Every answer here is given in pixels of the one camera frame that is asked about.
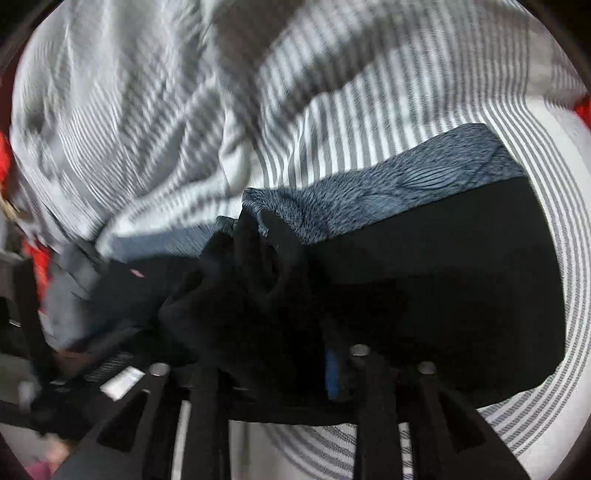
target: white sticker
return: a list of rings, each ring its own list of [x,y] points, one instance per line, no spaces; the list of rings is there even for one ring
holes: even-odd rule
[[[100,386],[100,391],[117,401],[122,399],[131,388],[140,381],[144,372],[134,367],[127,367],[108,382]]]

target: white label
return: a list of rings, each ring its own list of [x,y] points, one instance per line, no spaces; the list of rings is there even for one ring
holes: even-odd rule
[[[122,399],[131,388],[140,381],[144,372],[134,367],[127,367],[108,382],[100,386],[100,391],[117,401]]]

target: striped fabric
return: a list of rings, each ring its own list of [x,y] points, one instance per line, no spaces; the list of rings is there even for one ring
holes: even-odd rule
[[[542,479],[591,412],[591,135],[567,110],[583,94],[513,0],[66,0],[23,56],[11,142],[59,225],[30,231],[58,245],[106,224],[109,254],[117,236],[236,217],[248,186],[308,186],[488,125],[530,176],[563,275],[564,362],[482,410]],[[557,437],[557,420],[577,426]],[[248,428],[253,478],[351,477],[353,426]]]

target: white and gray striped cloth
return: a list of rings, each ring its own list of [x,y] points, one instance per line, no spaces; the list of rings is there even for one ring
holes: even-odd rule
[[[482,414],[545,479],[591,413],[591,134],[569,111],[583,95],[513,0],[66,0],[18,69],[15,197],[31,234],[58,247],[106,225],[109,254],[117,236],[235,217],[247,186],[307,186],[487,124],[547,216],[567,348],[542,386]],[[237,478],[351,477],[353,426],[232,434]]]

